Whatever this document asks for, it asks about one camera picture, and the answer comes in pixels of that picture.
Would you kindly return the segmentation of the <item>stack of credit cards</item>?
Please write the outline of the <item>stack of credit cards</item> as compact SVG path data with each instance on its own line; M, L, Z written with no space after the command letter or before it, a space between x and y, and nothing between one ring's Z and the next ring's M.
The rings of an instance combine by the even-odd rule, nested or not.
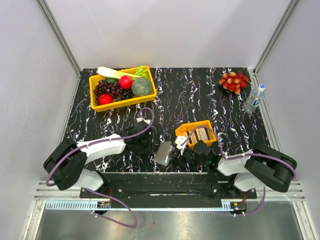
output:
M206 128L197 128L189 138L189 144L196 144L199 141L209 141L210 136Z

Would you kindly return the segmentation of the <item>small yellow card bin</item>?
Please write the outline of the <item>small yellow card bin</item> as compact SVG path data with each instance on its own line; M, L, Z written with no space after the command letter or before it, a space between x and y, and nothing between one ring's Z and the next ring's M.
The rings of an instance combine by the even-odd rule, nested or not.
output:
M208 132L208 135L209 135L209 140L208 141L204 141L204 143L207 144L208 146L211 146L214 142L217 141L217 138L215 137L214 133L212 132L213 128L212 128L211 122L209 120L203 120L203 121L197 121L197 122L191 122L191 123L182 124L181 126L179 126L175 130L175 135L176 136L185 136L185 137L188 138L195 127L206 128L207 129L207 132ZM189 144L189 139L187 140L186 145L189 148L193 149L196 143L195 144Z

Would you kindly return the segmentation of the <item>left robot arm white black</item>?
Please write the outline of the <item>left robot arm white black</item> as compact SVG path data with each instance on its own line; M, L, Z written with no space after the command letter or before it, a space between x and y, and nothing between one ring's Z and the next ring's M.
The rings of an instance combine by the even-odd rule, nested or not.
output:
M59 190L73 186L88 188L96 197L102 198L107 195L109 186L100 173L85 169L85 165L126 152L148 153L151 139L150 120L141 120L133 127L96 140L75 142L68 138L44 161L43 168Z

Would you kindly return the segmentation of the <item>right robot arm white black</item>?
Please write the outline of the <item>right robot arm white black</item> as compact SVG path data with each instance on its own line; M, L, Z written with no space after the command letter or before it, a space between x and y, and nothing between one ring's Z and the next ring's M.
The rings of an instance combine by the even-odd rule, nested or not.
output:
M177 147L181 160L203 166L216 179L229 177L227 192L233 198L260 187L286 193L296 177L296 160L267 145L257 144L246 152L226 157L217 152L220 146L217 141L207 146L200 140L193 148L187 144Z

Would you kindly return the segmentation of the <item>large yellow fruit bin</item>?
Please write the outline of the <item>large yellow fruit bin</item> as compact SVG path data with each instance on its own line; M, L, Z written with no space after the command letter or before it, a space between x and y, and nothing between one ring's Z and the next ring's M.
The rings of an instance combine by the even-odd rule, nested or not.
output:
M94 94L94 89L95 89L96 85L99 83L99 81L105 79L105 77L102 75L99 75L99 74L90 76L88 82L89 82L91 108L97 112L103 112L103 111L107 111L107 110L117 109L117 108L121 108L121 107L126 107L126 106L130 106L130 105L148 102L148 101L153 101L157 96L157 89L155 87L155 83L154 83L154 80L152 77L150 67L148 65L144 65L143 69L147 70L148 78L150 79L150 82L152 84L151 94L145 95L145 96L135 96L131 99L120 100L120 101L116 101L116 102L105 104L105 105L97 105L96 98L95 98L96 95Z

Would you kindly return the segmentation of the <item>dark grape bunch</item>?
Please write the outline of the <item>dark grape bunch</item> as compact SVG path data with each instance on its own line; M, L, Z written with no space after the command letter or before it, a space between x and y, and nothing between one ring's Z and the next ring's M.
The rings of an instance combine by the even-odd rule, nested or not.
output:
M134 97L134 94L132 92L131 89L126 89L123 91L123 95L121 96L120 100L124 101L124 100L129 100L132 99Z

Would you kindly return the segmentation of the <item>green melon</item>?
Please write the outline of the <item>green melon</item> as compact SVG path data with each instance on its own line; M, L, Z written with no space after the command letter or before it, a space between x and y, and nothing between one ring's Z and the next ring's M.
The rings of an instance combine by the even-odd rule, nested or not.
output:
M134 96L143 97L152 93L153 86L148 78L138 77L133 81L131 90Z

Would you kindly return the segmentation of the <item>red apple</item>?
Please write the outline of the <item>red apple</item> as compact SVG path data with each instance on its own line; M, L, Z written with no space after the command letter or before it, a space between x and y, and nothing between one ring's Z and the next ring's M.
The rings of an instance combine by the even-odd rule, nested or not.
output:
M113 101L114 101L113 97L107 93L100 95L98 98L98 103L100 106L113 103Z

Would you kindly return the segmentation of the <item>purple grape bunch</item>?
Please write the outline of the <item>purple grape bunch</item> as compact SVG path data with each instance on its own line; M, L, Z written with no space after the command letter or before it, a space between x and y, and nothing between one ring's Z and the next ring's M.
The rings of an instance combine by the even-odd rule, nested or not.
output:
M110 95L113 99L119 99L124 94L123 88L118 81L111 81L110 79L100 80L93 89L94 97L96 100L104 94Z

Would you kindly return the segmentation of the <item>red pomegranate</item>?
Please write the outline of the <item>red pomegranate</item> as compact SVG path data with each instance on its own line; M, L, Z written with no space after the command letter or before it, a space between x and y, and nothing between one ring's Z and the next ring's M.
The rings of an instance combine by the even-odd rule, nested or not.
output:
M118 83L123 89L129 90L132 87L133 79L128 75L124 75L118 80Z

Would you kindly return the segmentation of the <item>green lettuce leaf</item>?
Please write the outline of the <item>green lettuce leaf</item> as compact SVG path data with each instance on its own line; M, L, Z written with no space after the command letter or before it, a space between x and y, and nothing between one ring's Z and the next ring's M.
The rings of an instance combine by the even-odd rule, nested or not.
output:
M137 67L135 75L149 79L148 69L145 68L143 65Z

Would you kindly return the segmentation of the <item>white green leek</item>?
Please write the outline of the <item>white green leek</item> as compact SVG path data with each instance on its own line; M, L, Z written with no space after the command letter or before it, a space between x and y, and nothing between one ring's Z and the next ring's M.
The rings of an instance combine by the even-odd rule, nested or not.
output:
M120 79L123 76L129 76L132 79L139 78L138 75L117 71L117 70L114 70L108 67L103 67L103 66L100 66L97 68L97 74L104 76L106 78L114 78L114 79Z

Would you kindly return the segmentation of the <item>clear water bottle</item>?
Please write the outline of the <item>clear water bottle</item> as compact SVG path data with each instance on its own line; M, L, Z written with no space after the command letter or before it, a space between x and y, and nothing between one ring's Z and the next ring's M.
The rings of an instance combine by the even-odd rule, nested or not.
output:
M259 86L254 87L248 95L245 103L243 104L242 109L246 113L252 114L264 99L266 94L265 90L266 86L264 84L260 84Z

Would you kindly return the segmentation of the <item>red lychee bunch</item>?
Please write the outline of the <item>red lychee bunch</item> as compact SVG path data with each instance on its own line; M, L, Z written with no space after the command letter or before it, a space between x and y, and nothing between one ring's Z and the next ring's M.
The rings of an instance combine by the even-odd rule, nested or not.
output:
M223 73L218 83L223 89L239 95L247 88L249 77L241 72L236 73L232 71L230 73Z

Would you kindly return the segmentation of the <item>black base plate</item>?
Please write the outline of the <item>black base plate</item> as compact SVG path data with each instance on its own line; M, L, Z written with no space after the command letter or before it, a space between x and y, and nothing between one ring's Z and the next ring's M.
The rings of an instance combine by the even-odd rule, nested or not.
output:
M220 208L222 200L255 200L255 190L241 192L231 177L210 173L115 173L102 174L102 194L123 201L132 209Z

